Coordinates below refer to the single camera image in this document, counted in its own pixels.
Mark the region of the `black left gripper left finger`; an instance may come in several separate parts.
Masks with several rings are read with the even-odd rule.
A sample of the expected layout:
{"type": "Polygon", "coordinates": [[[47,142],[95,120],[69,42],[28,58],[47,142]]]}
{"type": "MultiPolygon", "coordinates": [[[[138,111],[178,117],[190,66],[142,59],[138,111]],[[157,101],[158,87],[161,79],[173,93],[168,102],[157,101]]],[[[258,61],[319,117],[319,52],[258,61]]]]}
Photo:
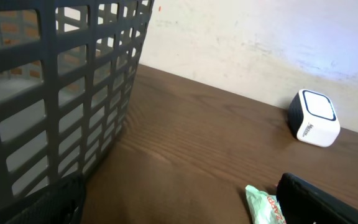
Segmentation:
{"type": "Polygon", "coordinates": [[[84,175],[74,172],[1,209],[0,223],[79,224],[85,199],[84,175]]]}

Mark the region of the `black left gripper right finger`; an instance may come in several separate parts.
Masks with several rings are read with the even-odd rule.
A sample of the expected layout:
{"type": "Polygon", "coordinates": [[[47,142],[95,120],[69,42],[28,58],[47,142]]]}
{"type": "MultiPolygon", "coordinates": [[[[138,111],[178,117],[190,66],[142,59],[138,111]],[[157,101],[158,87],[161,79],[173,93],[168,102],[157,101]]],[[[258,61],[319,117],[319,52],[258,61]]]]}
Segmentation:
{"type": "Polygon", "coordinates": [[[287,223],[358,224],[358,210],[291,173],[277,185],[287,223]]]}

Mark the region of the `teal wet wipes pack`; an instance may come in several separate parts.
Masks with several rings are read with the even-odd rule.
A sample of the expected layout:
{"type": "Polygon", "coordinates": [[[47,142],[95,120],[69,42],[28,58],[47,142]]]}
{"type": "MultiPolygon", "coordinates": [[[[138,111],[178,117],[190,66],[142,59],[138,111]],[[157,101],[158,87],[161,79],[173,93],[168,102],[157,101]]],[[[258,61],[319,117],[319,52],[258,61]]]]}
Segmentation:
{"type": "Polygon", "coordinates": [[[245,187],[245,193],[253,224],[287,223],[275,195],[269,195],[251,185],[245,187]]]}

